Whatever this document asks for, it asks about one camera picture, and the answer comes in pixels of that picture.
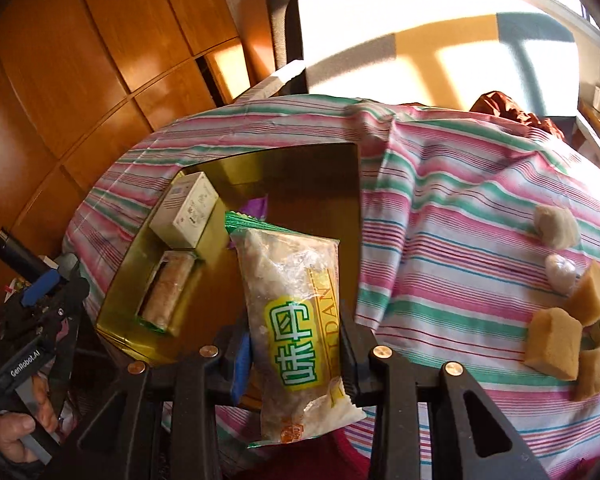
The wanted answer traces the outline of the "person's left hand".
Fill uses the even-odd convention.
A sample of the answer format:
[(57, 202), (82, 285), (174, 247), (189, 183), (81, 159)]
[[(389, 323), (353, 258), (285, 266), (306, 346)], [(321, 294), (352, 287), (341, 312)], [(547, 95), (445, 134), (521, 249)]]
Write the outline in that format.
[[(58, 418), (48, 397), (48, 382), (44, 376), (32, 377), (32, 392), (38, 404), (35, 419), (50, 434), (58, 427)], [(30, 464), (38, 461), (30, 448), (26, 448), (21, 439), (30, 434), (35, 428), (35, 422), (30, 415), (5, 412), (0, 414), (0, 453), (12, 463)]]

